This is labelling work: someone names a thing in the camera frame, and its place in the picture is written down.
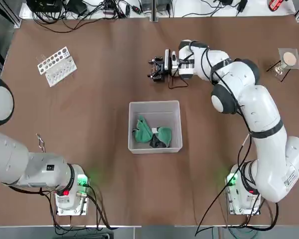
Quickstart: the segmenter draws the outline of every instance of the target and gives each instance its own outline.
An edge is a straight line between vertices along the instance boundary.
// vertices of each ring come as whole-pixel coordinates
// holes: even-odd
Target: green cloth
[[[159,127],[157,132],[157,138],[168,148],[171,141],[171,129],[169,127]]]
[[[143,116],[139,116],[136,128],[133,129],[133,135],[138,143],[147,143],[153,137],[153,133]]]

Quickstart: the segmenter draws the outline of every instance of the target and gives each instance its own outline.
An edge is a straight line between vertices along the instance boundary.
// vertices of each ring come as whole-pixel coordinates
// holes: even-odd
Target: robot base
[[[88,212],[88,194],[87,187],[83,187],[83,184],[89,184],[87,176],[84,174],[83,169],[77,165],[72,164],[75,172],[75,180],[68,197],[54,194],[56,202],[56,214],[58,216],[84,216]],[[74,207],[68,208],[68,204],[74,205]]]
[[[227,184],[228,181],[234,176],[234,173],[237,169],[235,165],[231,173],[225,178],[225,183]],[[238,171],[235,177],[231,180],[231,186],[226,188],[226,199],[227,199],[227,206],[229,214],[231,215],[250,215],[251,209],[257,199],[257,195],[253,195],[252,193],[248,192],[242,184],[241,174]],[[259,196],[255,206],[253,208],[253,215],[259,215],[260,210],[260,200],[261,197]]]

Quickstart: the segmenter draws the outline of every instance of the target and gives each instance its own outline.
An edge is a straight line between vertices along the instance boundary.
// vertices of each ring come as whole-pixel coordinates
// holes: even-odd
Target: white desk
[[[138,0],[126,0],[131,5],[135,5],[137,7],[140,6]],[[209,2],[212,6],[217,6],[218,2],[213,2],[213,0],[206,0]],[[234,0],[232,5],[235,5],[240,0]],[[101,0],[86,0],[86,2],[97,5],[101,2]],[[120,7],[123,11],[125,11],[125,3],[120,2]],[[92,11],[94,9],[93,6],[88,5],[88,10]],[[182,17],[188,13],[194,12],[198,14],[203,13],[209,13],[213,12],[215,9],[211,8],[207,3],[202,2],[200,0],[173,0],[173,10],[174,10],[174,17]],[[283,15],[289,15],[295,13],[295,7],[292,0],[284,1],[281,6],[278,8],[277,11],[270,11],[268,8],[268,1],[267,0],[249,0],[244,11],[242,13],[239,13],[238,16],[283,16]],[[217,11],[213,16],[236,16],[237,10],[235,8],[232,8],[230,6],[226,6],[223,9],[220,9]],[[19,16],[22,19],[32,19],[32,12],[27,7],[25,3],[22,4],[20,14]],[[138,15],[135,12],[131,10],[130,17],[149,17],[150,14],[141,14]],[[167,12],[163,13],[157,13],[158,17],[168,17]],[[187,17],[203,17],[199,15],[188,15]],[[76,14],[68,14],[68,19],[74,19],[76,18]],[[91,16],[91,19],[98,19],[101,17],[105,17],[105,15],[102,13],[102,11],[99,11]]]

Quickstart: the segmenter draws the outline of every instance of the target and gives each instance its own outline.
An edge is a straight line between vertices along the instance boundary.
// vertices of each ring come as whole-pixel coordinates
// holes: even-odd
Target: label
[[[28,183],[29,187],[34,187],[34,188],[44,188],[47,187],[46,183]]]
[[[54,164],[46,165],[46,171],[54,171]]]
[[[70,202],[70,197],[68,196],[58,197],[58,203],[69,203],[69,202]]]
[[[282,178],[287,191],[289,191],[293,187],[297,179],[298,173],[295,167],[291,165],[285,177]]]

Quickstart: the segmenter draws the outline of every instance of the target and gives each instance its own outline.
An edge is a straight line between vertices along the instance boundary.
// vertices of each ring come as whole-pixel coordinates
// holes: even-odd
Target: red object
[[[269,2],[270,11],[276,11],[284,0],[271,0]]]

